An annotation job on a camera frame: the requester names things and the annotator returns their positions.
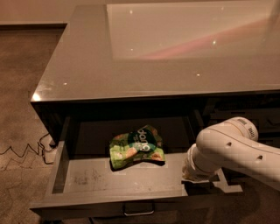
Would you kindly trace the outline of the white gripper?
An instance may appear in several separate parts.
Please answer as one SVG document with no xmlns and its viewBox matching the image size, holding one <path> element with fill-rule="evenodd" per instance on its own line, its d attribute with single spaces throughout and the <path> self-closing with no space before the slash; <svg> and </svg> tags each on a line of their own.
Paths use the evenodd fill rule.
<svg viewBox="0 0 280 224">
<path fill-rule="evenodd" d="M 191 181 L 209 180 L 222 167 L 222 157 L 216 154 L 205 154 L 194 143 L 186 153 L 182 167 L 182 178 Z"/>
</svg>

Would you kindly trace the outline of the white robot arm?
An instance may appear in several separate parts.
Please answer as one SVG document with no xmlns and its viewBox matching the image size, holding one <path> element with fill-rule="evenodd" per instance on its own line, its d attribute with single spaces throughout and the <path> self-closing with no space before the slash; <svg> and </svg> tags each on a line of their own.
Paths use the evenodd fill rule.
<svg viewBox="0 0 280 224">
<path fill-rule="evenodd" d="M 258 142 L 256 126 L 233 117 L 203 129 L 186 153 L 183 178 L 209 180 L 227 168 L 280 190 L 280 149 Z"/>
</svg>

